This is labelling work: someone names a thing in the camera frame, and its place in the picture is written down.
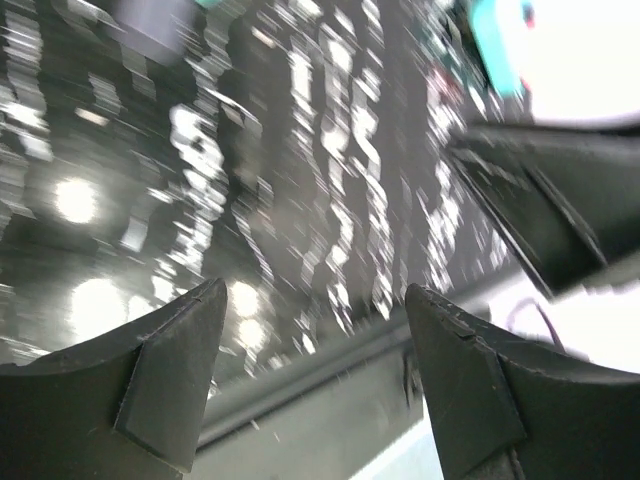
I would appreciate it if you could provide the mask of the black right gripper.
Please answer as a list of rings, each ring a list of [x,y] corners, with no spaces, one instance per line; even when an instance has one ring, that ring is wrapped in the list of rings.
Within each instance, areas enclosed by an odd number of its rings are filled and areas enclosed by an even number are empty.
[[[447,160],[541,293],[638,280],[638,127],[476,123]]]

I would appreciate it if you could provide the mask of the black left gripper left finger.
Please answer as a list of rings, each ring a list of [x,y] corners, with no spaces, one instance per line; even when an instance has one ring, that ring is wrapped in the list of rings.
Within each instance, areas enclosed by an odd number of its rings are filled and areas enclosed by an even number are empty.
[[[103,335],[1,368],[5,479],[180,479],[198,445],[227,306],[208,280]]]

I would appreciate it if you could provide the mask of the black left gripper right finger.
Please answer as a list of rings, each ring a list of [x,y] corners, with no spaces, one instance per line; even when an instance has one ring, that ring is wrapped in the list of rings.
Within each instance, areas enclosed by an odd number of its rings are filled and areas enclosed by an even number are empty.
[[[445,478],[638,478],[638,375],[520,338],[416,284],[405,307]]]

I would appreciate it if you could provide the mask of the teal plug adapter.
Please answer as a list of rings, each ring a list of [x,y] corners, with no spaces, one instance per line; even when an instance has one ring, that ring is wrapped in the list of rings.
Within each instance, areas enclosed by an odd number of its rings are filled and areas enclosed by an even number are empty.
[[[493,90],[502,97],[524,90],[518,59],[527,30],[528,1],[482,0],[471,3],[469,25]]]

